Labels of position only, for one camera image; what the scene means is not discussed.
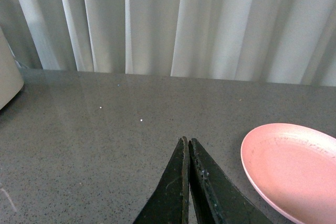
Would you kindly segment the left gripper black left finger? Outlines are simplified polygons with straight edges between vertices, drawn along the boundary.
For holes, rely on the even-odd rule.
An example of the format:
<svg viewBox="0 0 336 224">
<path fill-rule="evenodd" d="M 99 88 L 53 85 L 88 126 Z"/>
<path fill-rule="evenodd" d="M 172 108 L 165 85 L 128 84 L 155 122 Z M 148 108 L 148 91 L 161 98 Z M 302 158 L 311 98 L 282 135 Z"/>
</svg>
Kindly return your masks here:
<svg viewBox="0 0 336 224">
<path fill-rule="evenodd" d="M 189 177 L 190 152 L 187 138 L 183 136 L 134 223 L 188 223 Z"/>
</svg>

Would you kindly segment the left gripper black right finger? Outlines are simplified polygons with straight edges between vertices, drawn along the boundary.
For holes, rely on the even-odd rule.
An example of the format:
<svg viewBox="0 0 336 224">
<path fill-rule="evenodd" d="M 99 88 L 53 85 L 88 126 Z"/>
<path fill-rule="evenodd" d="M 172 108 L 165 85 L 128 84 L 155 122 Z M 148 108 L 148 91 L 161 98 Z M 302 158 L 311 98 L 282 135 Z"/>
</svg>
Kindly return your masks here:
<svg viewBox="0 0 336 224">
<path fill-rule="evenodd" d="M 191 139 L 188 145 L 191 194 L 198 223 L 271 223 L 197 139 Z"/>
</svg>

